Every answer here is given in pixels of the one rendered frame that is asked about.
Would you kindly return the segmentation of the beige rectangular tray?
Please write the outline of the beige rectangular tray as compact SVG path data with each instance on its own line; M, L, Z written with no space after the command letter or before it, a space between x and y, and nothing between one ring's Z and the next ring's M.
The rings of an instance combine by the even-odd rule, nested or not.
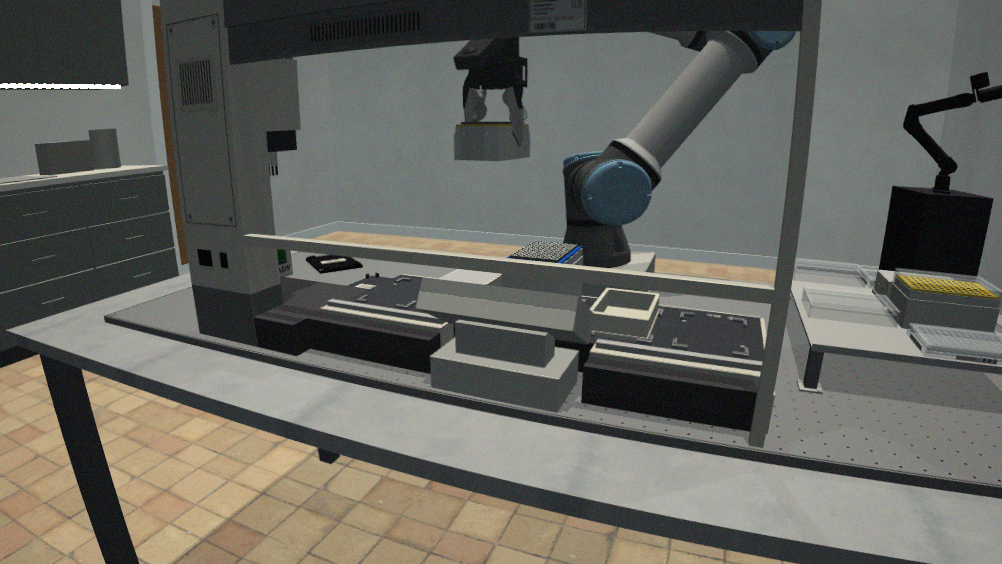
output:
M590 308L592 332L630 341L649 339L660 311L659 298L658 293L606 288Z

